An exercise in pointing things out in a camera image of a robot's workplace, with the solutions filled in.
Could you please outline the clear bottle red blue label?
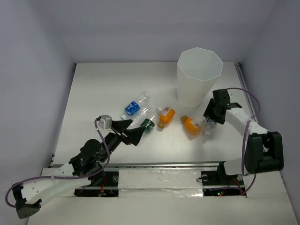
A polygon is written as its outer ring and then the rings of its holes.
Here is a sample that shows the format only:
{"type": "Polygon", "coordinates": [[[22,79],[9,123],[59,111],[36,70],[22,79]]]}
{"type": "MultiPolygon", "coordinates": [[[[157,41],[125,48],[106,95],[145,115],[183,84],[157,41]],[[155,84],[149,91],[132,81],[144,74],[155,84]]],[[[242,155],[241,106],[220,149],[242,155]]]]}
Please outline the clear bottle red blue label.
{"type": "Polygon", "coordinates": [[[206,117],[204,119],[203,127],[202,127],[202,133],[204,137],[207,139],[212,138],[216,130],[216,127],[217,127],[217,123],[214,120],[206,117]]]}

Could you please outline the aluminium front rail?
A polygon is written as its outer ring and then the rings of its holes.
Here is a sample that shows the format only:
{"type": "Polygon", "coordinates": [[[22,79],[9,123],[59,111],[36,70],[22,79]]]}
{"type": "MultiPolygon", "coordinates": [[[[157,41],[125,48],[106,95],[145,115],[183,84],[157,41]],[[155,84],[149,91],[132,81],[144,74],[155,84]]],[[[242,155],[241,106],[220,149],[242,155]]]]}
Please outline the aluminium front rail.
{"type": "Polygon", "coordinates": [[[234,149],[187,150],[187,149],[117,149],[110,157],[98,153],[55,153],[55,165],[88,164],[93,162],[108,162],[109,165],[183,165],[205,164],[234,160],[241,157],[241,151],[234,149]]]}

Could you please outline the aluminium rail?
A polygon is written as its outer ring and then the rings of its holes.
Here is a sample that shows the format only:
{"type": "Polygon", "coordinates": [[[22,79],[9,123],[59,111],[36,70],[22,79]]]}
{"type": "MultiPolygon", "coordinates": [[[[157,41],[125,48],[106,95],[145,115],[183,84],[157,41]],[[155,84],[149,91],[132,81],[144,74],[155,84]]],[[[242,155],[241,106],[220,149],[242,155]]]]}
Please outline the aluminium rail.
{"type": "Polygon", "coordinates": [[[234,160],[241,157],[241,151],[234,149],[187,150],[187,149],[117,149],[110,157],[98,153],[55,153],[55,165],[88,164],[93,162],[108,162],[109,165],[183,165],[205,164],[234,160]]]}
{"type": "Polygon", "coordinates": [[[261,104],[257,97],[248,90],[245,78],[241,69],[241,64],[239,62],[234,63],[240,83],[241,83],[241,88],[244,89],[246,92],[244,92],[244,95],[246,97],[247,105],[250,109],[250,113],[252,116],[254,116],[254,121],[258,123],[257,115],[260,114],[261,111],[261,104]]]}

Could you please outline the white octagonal plastic bin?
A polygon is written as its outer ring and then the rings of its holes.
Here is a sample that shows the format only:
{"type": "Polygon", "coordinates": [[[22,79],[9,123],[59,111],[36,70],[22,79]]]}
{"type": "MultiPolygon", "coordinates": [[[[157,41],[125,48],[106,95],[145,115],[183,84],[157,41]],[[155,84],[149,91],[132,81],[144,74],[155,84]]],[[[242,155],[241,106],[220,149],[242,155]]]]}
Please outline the white octagonal plastic bin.
{"type": "Polygon", "coordinates": [[[183,51],[177,62],[179,103],[198,107],[221,76],[223,64],[211,50],[195,47],[183,51]]]}

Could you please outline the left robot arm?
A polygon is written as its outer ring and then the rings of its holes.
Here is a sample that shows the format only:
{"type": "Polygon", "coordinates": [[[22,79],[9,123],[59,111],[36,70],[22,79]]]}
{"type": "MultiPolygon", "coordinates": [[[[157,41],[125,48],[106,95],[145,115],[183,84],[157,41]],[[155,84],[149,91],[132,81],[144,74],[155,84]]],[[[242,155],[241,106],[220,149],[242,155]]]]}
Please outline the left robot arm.
{"type": "Polygon", "coordinates": [[[13,194],[13,206],[19,219],[29,218],[39,212],[42,206],[71,190],[88,185],[99,185],[105,178],[111,154],[125,145],[137,146],[145,127],[129,129],[132,120],[113,120],[101,115],[94,120],[95,130],[101,140],[89,139],[80,152],[48,176],[28,178],[14,184],[9,192],[13,194]]]}

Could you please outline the aluminium right side rail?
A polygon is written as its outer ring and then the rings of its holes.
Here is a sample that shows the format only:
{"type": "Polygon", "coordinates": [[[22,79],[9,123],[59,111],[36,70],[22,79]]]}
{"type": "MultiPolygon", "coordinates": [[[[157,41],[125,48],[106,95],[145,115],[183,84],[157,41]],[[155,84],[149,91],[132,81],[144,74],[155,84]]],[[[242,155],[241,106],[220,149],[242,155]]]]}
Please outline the aluminium right side rail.
{"type": "Polygon", "coordinates": [[[257,97],[248,90],[245,78],[241,69],[241,64],[239,62],[234,63],[240,83],[241,83],[241,88],[244,89],[246,92],[244,92],[244,95],[246,97],[247,105],[250,109],[250,113],[252,116],[254,116],[254,121],[258,123],[257,115],[260,114],[261,111],[261,104],[257,97]]]}

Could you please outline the orange bottle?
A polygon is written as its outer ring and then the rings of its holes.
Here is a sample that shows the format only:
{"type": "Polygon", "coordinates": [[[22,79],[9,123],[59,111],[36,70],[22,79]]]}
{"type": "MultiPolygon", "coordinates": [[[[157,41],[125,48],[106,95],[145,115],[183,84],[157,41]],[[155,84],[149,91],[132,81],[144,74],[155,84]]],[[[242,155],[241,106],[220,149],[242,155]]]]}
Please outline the orange bottle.
{"type": "Polygon", "coordinates": [[[185,130],[190,135],[196,136],[202,130],[202,127],[197,122],[195,122],[192,118],[190,118],[186,115],[181,118],[181,122],[182,122],[183,127],[185,128],[185,130]]]}
{"type": "Polygon", "coordinates": [[[165,126],[171,122],[174,115],[175,115],[175,111],[171,107],[168,107],[168,106],[165,107],[161,112],[157,126],[160,129],[164,129],[165,126]]]}

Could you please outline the clear bottle green label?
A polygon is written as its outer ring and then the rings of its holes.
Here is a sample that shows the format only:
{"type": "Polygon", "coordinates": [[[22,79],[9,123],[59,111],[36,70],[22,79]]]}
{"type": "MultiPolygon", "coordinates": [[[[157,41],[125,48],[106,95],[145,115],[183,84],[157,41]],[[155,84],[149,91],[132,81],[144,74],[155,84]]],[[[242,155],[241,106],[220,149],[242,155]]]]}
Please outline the clear bottle green label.
{"type": "Polygon", "coordinates": [[[138,127],[144,127],[144,132],[147,134],[150,133],[158,123],[162,110],[163,109],[161,107],[157,107],[156,109],[149,112],[146,118],[139,124],[138,127]]]}

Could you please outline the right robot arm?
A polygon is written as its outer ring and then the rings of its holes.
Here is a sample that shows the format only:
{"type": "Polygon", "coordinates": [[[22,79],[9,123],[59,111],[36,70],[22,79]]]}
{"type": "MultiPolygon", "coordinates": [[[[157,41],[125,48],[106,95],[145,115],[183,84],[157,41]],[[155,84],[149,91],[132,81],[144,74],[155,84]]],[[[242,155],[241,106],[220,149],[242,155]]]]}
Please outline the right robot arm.
{"type": "Polygon", "coordinates": [[[217,124],[230,124],[243,137],[241,158],[220,162],[215,171],[203,172],[204,182],[212,186],[227,185],[238,175],[257,175],[284,168],[281,134],[263,128],[253,116],[248,116],[240,104],[230,100],[228,89],[213,91],[204,117],[217,124]]]}

